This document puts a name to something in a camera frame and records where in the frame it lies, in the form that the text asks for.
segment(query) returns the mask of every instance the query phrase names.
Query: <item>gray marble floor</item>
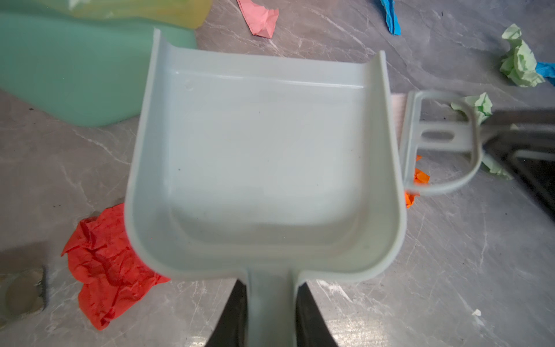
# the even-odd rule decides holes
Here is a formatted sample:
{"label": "gray marble floor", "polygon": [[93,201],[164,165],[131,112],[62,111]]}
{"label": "gray marble floor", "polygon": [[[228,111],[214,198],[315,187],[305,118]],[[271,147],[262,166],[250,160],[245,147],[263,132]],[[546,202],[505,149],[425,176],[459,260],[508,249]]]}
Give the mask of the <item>gray marble floor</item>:
{"label": "gray marble floor", "polygon": [[[257,2],[280,10],[272,40],[250,34],[234,0],[215,0],[199,48],[345,62],[384,50],[394,92],[486,91],[499,108],[555,107],[555,87],[517,88],[498,72],[508,49],[501,33],[512,23],[539,61],[555,62],[551,0],[399,0],[400,37],[387,31],[378,0]],[[76,128],[30,108],[0,92],[0,253],[47,266],[48,306],[0,331],[0,345],[202,346],[232,279],[158,285],[98,332],[59,256],[79,220],[123,201],[138,119]],[[430,108],[430,117],[448,114]],[[434,179],[462,165],[440,155],[421,163]],[[455,193],[417,200],[383,274],[310,286],[345,347],[552,346],[554,226],[514,182],[480,172]]]}

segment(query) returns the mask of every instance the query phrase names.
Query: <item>trash bag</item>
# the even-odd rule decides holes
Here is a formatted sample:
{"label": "trash bag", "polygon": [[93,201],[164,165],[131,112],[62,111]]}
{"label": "trash bag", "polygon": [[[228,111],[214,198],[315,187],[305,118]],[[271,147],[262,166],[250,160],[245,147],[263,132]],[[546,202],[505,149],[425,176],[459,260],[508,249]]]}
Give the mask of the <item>trash bag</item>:
{"label": "trash bag", "polygon": [[196,29],[201,26],[212,0],[36,0],[47,7],[83,19],[140,17]]}

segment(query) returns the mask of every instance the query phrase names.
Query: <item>light green crumpled paper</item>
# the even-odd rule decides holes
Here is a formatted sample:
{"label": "light green crumpled paper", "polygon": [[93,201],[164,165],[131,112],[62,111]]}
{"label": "light green crumpled paper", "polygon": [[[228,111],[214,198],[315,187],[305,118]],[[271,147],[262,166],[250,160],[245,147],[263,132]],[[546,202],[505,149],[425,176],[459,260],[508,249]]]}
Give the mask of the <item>light green crumpled paper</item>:
{"label": "light green crumpled paper", "polygon": [[530,47],[521,38],[522,32],[516,24],[505,30],[502,38],[509,41],[511,49],[507,58],[501,60],[500,71],[519,87],[535,87],[546,80],[536,72],[536,58]]}
{"label": "light green crumpled paper", "polygon": [[[493,107],[493,104],[487,93],[482,93],[478,96],[466,97],[464,100],[467,104],[474,107],[474,111],[478,115],[478,124],[482,124],[484,120],[488,119],[492,115],[491,108]],[[463,111],[462,108],[456,103],[451,103],[451,108],[457,111]],[[505,179],[513,178],[507,171],[505,171],[505,169],[503,169],[501,165],[497,164],[495,159],[487,153],[484,153],[482,156],[482,164],[484,164],[492,174],[502,176]]]}

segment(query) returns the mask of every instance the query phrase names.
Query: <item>gray plastic dustpan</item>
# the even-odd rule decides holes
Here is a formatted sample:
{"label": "gray plastic dustpan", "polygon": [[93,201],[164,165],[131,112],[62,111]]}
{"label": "gray plastic dustpan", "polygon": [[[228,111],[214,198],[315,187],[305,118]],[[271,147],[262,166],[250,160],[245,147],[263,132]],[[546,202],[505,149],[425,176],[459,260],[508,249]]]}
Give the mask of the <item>gray plastic dustpan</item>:
{"label": "gray plastic dustpan", "polygon": [[155,32],[129,239],[171,278],[241,279],[248,346],[294,345],[307,279],[364,280],[393,261],[406,228],[401,172],[383,52],[366,64],[246,56],[173,47]]}

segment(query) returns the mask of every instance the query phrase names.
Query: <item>crumpled paper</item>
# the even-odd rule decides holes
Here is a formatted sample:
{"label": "crumpled paper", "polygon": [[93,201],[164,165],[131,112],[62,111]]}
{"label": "crumpled paper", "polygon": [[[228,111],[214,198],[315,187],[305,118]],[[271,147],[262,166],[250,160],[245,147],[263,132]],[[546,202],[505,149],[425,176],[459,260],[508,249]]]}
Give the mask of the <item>crumpled paper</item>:
{"label": "crumpled paper", "polygon": [[279,15],[278,9],[267,9],[251,0],[237,0],[250,32],[256,36],[272,38]]}
{"label": "crumpled paper", "polygon": [[502,38],[509,41],[511,49],[507,57],[501,60],[500,71],[519,87],[535,87],[545,82],[545,79],[536,72],[536,58],[530,47],[524,42],[521,29],[513,24],[505,30]]}
{"label": "crumpled paper", "polygon": [[[493,107],[493,104],[487,93],[482,93],[478,96],[466,97],[464,100],[467,104],[474,107],[474,111],[478,115],[478,124],[482,124],[484,120],[488,119],[492,115],[491,108]],[[456,103],[451,103],[451,108],[457,111],[463,111],[463,109]],[[487,153],[484,153],[482,156],[482,164],[490,170],[490,173],[499,175],[505,179],[512,179],[511,174],[503,169],[503,167]]]}
{"label": "crumpled paper", "polygon": [[401,27],[399,26],[399,21],[397,20],[397,15],[395,14],[395,1],[393,0],[380,0],[382,6],[385,10],[385,22],[387,24],[387,29],[393,35],[401,35]]}
{"label": "crumpled paper", "polygon": [[538,63],[536,72],[555,86],[555,63]]}
{"label": "crumpled paper", "polygon": [[[420,159],[422,159],[422,156],[417,155],[416,156],[416,161],[419,161]],[[427,174],[425,174],[421,170],[415,168],[415,183],[417,183],[417,184],[427,184],[429,181],[430,181],[430,176],[428,176]],[[419,196],[420,196],[420,194],[418,194],[418,193],[410,194],[408,192],[405,192],[405,203],[407,204],[407,208],[412,206],[415,203],[415,197],[419,197]]]}
{"label": "crumpled paper", "polygon": [[123,204],[83,219],[62,255],[83,288],[79,307],[98,330],[121,316],[153,286],[170,279],[150,270],[135,254],[123,222]]}

